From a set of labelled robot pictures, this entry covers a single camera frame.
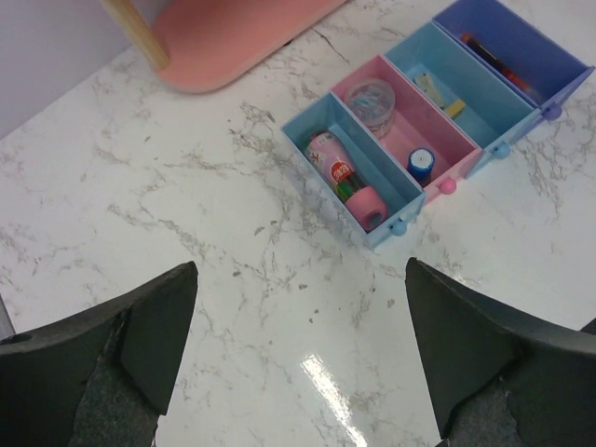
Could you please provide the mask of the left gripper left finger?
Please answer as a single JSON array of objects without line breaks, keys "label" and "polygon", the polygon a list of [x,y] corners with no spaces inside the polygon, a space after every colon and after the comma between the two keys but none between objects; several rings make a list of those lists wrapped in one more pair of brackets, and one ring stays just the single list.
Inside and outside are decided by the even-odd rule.
[{"label": "left gripper left finger", "polygon": [[150,446],[198,290],[193,262],[1,342],[4,446]]}]

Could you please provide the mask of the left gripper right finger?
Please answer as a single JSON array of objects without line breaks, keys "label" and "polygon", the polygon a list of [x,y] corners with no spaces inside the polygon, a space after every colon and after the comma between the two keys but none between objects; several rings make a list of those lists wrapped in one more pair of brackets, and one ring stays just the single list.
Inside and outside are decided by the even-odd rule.
[{"label": "left gripper right finger", "polygon": [[593,322],[564,328],[415,258],[405,286],[440,445],[594,445]]}]

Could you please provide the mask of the pink cap glue stick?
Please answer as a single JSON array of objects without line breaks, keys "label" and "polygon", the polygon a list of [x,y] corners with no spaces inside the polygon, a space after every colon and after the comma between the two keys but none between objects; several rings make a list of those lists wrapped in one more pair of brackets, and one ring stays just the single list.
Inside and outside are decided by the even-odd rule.
[{"label": "pink cap glue stick", "polygon": [[371,232],[383,222],[387,215],[385,201],[363,180],[333,133],[312,135],[305,155],[365,231]]}]

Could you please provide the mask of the blue glue stick grey cap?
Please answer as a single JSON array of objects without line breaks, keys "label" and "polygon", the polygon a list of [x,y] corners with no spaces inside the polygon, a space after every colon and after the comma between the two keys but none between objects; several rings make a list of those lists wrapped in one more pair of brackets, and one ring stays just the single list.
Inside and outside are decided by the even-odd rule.
[{"label": "blue glue stick grey cap", "polygon": [[421,186],[425,187],[432,180],[435,161],[435,156],[429,149],[419,147],[409,154],[406,169]]}]

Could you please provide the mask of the yellow eraser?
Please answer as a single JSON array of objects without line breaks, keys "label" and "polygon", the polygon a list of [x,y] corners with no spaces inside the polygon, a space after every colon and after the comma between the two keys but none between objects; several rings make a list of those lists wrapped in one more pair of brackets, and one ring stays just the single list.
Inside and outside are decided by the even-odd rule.
[{"label": "yellow eraser", "polygon": [[450,105],[446,106],[443,109],[443,112],[450,117],[452,120],[455,120],[459,117],[466,109],[466,103],[461,99],[456,99]]}]

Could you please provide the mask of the clear purple round container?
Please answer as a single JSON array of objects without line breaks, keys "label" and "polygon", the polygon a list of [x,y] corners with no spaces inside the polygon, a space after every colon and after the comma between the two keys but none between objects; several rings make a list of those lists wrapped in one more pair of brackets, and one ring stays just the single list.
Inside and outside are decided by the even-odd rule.
[{"label": "clear purple round container", "polygon": [[396,96],[388,82],[367,78],[352,85],[345,94],[345,104],[377,138],[383,139],[393,123]]}]

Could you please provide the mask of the beige eraser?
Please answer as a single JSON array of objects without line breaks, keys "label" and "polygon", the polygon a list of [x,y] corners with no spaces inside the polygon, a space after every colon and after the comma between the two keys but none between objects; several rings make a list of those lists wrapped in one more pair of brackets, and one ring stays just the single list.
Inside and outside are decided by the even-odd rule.
[{"label": "beige eraser", "polygon": [[445,100],[436,86],[432,75],[428,72],[423,72],[417,75],[414,79],[417,87],[441,110],[445,108]]}]

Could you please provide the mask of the purple blue bin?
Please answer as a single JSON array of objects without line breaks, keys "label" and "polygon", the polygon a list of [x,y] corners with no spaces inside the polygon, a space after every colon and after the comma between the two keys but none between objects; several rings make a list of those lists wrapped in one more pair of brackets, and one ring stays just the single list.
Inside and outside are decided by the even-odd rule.
[{"label": "purple blue bin", "polygon": [[[564,103],[595,70],[498,1],[456,1],[433,22],[538,109],[543,120],[558,119]],[[533,91],[527,94],[489,66],[461,40],[463,33],[471,34]]]}]

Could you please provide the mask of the red pen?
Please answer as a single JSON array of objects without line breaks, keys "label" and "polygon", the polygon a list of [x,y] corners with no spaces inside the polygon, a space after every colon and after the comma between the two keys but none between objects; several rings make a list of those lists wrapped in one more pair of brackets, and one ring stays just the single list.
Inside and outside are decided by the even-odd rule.
[{"label": "red pen", "polygon": [[531,87],[517,76],[507,65],[493,55],[481,43],[479,43],[471,34],[461,34],[461,40],[483,61],[494,68],[502,76],[504,76],[511,84],[515,85],[520,90],[530,94],[533,90]]}]

